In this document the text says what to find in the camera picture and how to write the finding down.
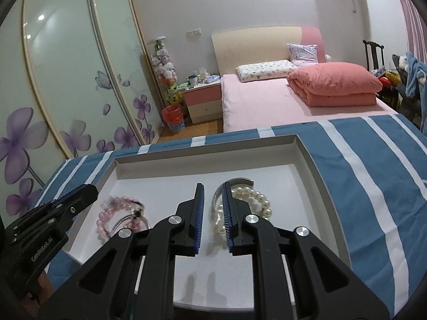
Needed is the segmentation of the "person's left hand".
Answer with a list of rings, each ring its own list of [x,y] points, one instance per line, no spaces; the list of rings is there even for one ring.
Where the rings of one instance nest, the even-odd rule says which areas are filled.
[[[45,303],[54,293],[52,284],[49,281],[49,277],[45,271],[41,273],[35,284],[34,297],[39,305]]]

